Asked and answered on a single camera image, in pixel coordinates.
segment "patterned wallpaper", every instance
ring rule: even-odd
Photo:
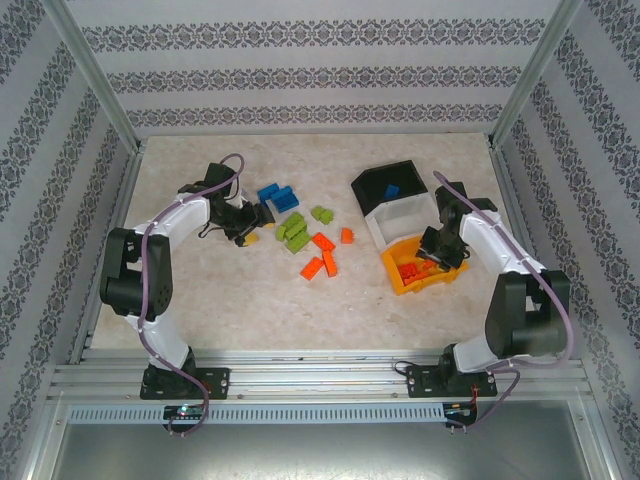
[[[622,478],[640,478],[640,15],[585,2],[503,145],[538,255],[573,318]]]
[[[39,2],[0,2],[0,479],[84,314],[128,155]]]
[[[488,132],[558,0],[131,3],[68,5],[146,137]]]

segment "orange tray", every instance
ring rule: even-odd
[[[458,277],[460,272],[464,272],[469,268],[467,262],[462,262],[460,268],[451,269],[448,272],[443,271],[439,267],[432,267],[427,269],[427,273],[429,274],[427,278],[405,285],[398,271],[399,266],[413,263],[419,272],[423,271],[422,266],[425,261],[422,258],[416,257],[416,252],[418,248],[420,248],[420,239],[421,237],[412,237],[401,240],[382,253],[382,261],[389,272],[391,284],[393,285],[393,290],[396,292],[396,295],[402,295],[407,292],[416,293],[436,283],[451,283]]]

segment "marble floor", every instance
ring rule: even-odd
[[[464,181],[470,196],[491,198],[507,223],[482,134],[152,137],[126,226],[153,217],[230,152],[246,158],[241,182],[250,194],[274,182],[293,187],[310,233],[321,231],[337,244],[339,274],[321,271],[308,282],[299,273],[318,248],[310,243],[294,256],[273,230],[261,229],[260,241],[248,248],[222,232],[205,239],[193,233],[172,255],[170,307],[192,347],[441,348],[482,331],[495,280],[479,259],[472,253],[469,270],[453,284],[396,296],[350,187],[366,168],[412,159],[430,192],[438,186],[431,172],[440,170]],[[335,212],[330,225],[313,220],[316,205]],[[276,221],[290,213],[276,213]],[[343,226],[353,229],[355,244],[339,243]],[[124,319],[103,306],[91,348],[142,347]]]

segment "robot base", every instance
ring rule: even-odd
[[[229,392],[228,368],[197,368],[193,350],[182,366],[182,371],[202,383],[209,391],[211,400],[226,400]],[[149,365],[142,377],[140,387],[142,400],[202,400],[202,391],[186,378],[175,372]]]
[[[453,345],[444,349],[437,366],[410,365],[405,370],[410,398],[469,398],[477,388],[478,397],[498,394],[493,375],[486,372],[458,372]]]

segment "purple cable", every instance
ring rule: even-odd
[[[445,177],[443,174],[441,174],[437,170],[434,170],[433,175],[442,184],[442,186],[449,191],[449,193],[451,193],[454,197],[456,197],[458,200],[464,203],[467,207],[469,207],[471,211],[477,213],[480,216],[480,218],[482,218],[482,220],[487,222],[488,225],[490,225],[493,229],[495,229],[496,232],[498,232],[498,235],[500,236],[502,241],[505,243],[505,245],[509,248],[509,250],[513,252],[516,258],[522,263],[522,265],[524,265],[524,267],[529,271],[529,273],[531,273],[533,278],[536,279],[536,281],[540,284],[540,286],[547,293],[547,295],[549,295],[549,298],[551,299],[555,307],[558,309],[558,312],[560,312],[560,316],[562,317],[562,322],[564,323],[564,327],[567,332],[567,345],[564,349],[564,353],[559,359],[557,359],[553,363],[536,363],[536,362],[529,362],[526,360],[522,360],[519,358],[512,358],[509,360],[502,360],[500,362],[496,362],[494,365],[487,367],[487,370],[490,370],[494,374],[515,373],[516,378],[513,380],[509,388],[507,388],[504,391],[504,393],[500,396],[498,401],[494,403],[493,406],[489,410],[487,410],[487,412],[482,417],[476,420],[474,424],[468,427],[469,429],[472,429],[472,428],[476,428],[478,425],[481,425],[488,417],[493,415],[495,411],[498,409],[498,407],[502,405],[505,399],[509,395],[511,395],[511,392],[513,391],[514,388],[516,388],[516,385],[518,385],[518,382],[520,381],[520,372],[517,369],[512,368],[513,364],[522,365],[524,367],[534,367],[534,368],[543,368],[543,369],[561,367],[564,364],[566,364],[567,361],[571,358],[571,355],[573,353],[573,348],[575,345],[575,338],[574,338],[573,326],[571,325],[571,320],[569,319],[569,314],[565,310],[564,305],[562,305],[562,302],[560,301],[556,293],[551,288],[551,285],[549,285],[544,280],[544,278],[542,278],[542,276],[535,271],[535,269],[531,266],[531,264],[527,262],[525,257],[520,253],[520,251],[511,241],[511,239],[506,234],[506,232],[502,228],[500,228],[498,224],[496,224],[496,222],[494,222],[491,218],[489,218],[489,216],[486,215],[482,210],[480,210],[473,203],[471,203],[471,201],[469,201],[468,198],[464,197],[457,190],[455,190],[449,183],[449,180],[447,180],[447,177]]]
[[[140,317],[138,317],[138,337],[140,338],[140,342],[142,343],[142,346],[145,348],[145,350],[147,352],[149,352],[149,355],[151,355],[153,358],[155,358],[158,362],[160,362],[162,365],[167,367],[172,372],[177,373],[181,377],[186,378],[188,381],[190,381],[191,383],[195,384],[202,391],[202,394],[204,395],[204,400],[202,402],[203,411],[202,411],[202,415],[200,416],[200,420],[198,420],[198,423],[196,423],[189,430],[187,430],[186,432],[181,433],[180,436],[182,438],[186,437],[187,435],[191,435],[198,428],[200,428],[202,426],[202,424],[204,423],[204,421],[206,420],[206,418],[208,416],[208,413],[209,413],[209,391],[205,388],[205,386],[202,383],[200,383],[200,381],[198,381],[198,379],[192,377],[188,373],[183,372],[182,370],[180,370],[179,368],[175,367],[174,365],[171,365],[164,358],[160,357],[160,355],[158,355],[158,352],[156,352],[151,347],[151,345],[149,345],[149,342],[147,342],[147,339],[144,336],[144,322],[145,322],[145,318],[147,316],[147,311],[149,309],[149,269],[147,268],[147,244],[149,242],[149,235],[151,234],[151,231],[170,212],[172,212],[173,210],[175,210],[176,208],[178,208],[182,204],[189,203],[190,201],[192,201],[192,200],[194,200],[196,198],[202,197],[204,195],[208,195],[210,193],[213,193],[213,192],[215,192],[217,190],[220,190],[220,189],[226,187],[227,185],[230,185],[231,183],[233,183],[240,176],[240,174],[242,173],[242,170],[244,170],[244,157],[242,155],[240,155],[239,153],[230,153],[229,155],[224,157],[220,161],[220,163],[224,163],[224,162],[226,162],[227,160],[229,160],[230,158],[233,158],[233,157],[237,157],[237,158],[240,159],[240,168],[238,168],[238,171],[236,173],[234,173],[231,176],[231,178],[229,178],[228,180],[225,180],[224,182],[216,185],[215,187],[208,188],[206,190],[203,190],[202,192],[194,193],[193,195],[189,195],[188,197],[185,197],[184,199],[182,199],[182,200],[180,200],[178,202],[172,203],[167,208],[165,208],[162,212],[160,212],[158,215],[156,215],[156,217],[149,223],[149,226],[146,228],[146,230],[144,231],[144,234],[142,235],[142,248],[141,248],[141,250],[142,250],[142,254],[141,254],[141,257],[142,257],[142,260],[141,260],[142,261],[142,268],[141,268],[141,271],[142,271],[142,307],[140,308]],[[171,419],[169,421],[169,425],[167,426],[170,435],[174,434],[174,431],[171,429],[172,423],[173,423],[173,419]]]

